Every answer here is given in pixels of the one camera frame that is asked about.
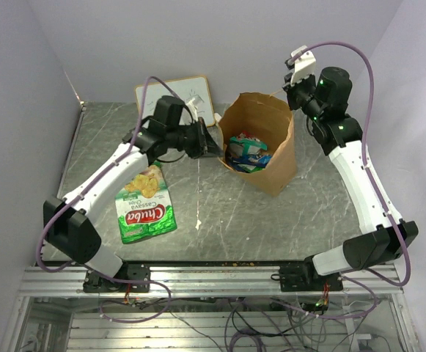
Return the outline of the green Chuba cassava chips bag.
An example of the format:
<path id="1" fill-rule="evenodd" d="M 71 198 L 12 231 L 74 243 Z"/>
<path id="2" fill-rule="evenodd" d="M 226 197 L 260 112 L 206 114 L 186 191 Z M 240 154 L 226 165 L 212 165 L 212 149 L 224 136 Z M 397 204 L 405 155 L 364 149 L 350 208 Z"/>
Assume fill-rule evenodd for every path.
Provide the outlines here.
<path id="1" fill-rule="evenodd" d="M 157 161 L 118 192 L 115 208 L 123 244 L 144 241 L 177 229 L 169 190 Z"/>

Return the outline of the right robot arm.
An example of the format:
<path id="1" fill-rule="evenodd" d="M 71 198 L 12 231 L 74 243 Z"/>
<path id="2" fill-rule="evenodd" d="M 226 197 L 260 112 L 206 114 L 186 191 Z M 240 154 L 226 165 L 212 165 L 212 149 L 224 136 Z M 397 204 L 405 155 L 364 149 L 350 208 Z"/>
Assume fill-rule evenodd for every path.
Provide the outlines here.
<path id="1" fill-rule="evenodd" d="M 352 90 L 349 73 L 326 67 L 319 76 L 312 68 L 290 66 L 283 90 L 290 109 L 302 111 L 307 130 L 336 167 L 356 209 L 361 234 L 337 248 L 316 254 L 301 272 L 302 284 L 317 290 L 327 275 L 362 270 L 403 256 L 419 233 L 415 221 L 405 221 L 386 197 L 369 154 L 362 150 L 363 130 L 347 112 Z"/>

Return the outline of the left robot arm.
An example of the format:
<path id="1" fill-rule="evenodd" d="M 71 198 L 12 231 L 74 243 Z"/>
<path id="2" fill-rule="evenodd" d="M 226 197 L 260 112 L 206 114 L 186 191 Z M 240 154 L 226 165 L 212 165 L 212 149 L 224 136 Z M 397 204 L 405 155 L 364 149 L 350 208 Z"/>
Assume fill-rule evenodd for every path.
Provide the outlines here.
<path id="1" fill-rule="evenodd" d="M 208 132 L 205 121 L 195 117 L 180 98 L 158 99 L 147 127 L 139 123 L 111 157 L 78 188 L 64 198 L 52 197 L 43 205 L 42 239 L 73 263 L 101 275 L 111 291 L 126 286 L 123 260 L 103 245 L 94 223 L 106 204 L 135 176 L 169 150 L 184 152 L 191 159 L 216 158 L 223 150 Z"/>

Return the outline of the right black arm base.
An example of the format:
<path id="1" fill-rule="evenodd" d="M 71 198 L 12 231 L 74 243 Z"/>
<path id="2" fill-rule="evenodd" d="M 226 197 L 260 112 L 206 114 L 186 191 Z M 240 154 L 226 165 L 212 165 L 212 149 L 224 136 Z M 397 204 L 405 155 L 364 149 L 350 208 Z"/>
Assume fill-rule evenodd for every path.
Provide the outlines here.
<path id="1" fill-rule="evenodd" d="M 315 269 L 304 263 L 281 266 L 271 279 L 279 283 L 282 292 L 339 292 L 343 290 L 338 274 L 321 276 Z"/>

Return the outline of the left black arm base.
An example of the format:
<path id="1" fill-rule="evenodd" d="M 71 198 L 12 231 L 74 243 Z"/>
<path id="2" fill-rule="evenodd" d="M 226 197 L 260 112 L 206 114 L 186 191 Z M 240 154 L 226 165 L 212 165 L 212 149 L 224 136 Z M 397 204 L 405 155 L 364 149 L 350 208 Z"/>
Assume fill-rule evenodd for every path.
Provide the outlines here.
<path id="1" fill-rule="evenodd" d="M 84 293 L 147 293 L 150 289 L 150 269 L 145 265 L 124 264 L 120 272 L 107 279 L 96 271 L 88 271 L 83 283 Z"/>

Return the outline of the brown paper bag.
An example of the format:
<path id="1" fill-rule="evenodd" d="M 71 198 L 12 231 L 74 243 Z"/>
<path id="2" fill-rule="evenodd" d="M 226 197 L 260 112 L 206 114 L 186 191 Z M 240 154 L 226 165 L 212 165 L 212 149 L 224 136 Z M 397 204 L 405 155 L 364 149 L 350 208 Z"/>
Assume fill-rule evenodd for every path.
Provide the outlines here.
<path id="1" fill-rule="evenodd" d="M 220 162 L 247 183 L 276 197 L 296 175 L 293 113 L 283 100 L 259 92 L 241 93 L 224 112 L 218 128 L 224 148 Z M 241 133 L 267 144 L 268 150 L 259 154 L 272 157 L 264 170 L 250 174 L 234 170 L 230 158 L 238 156 L 230 152 L 228 144 Z"/>

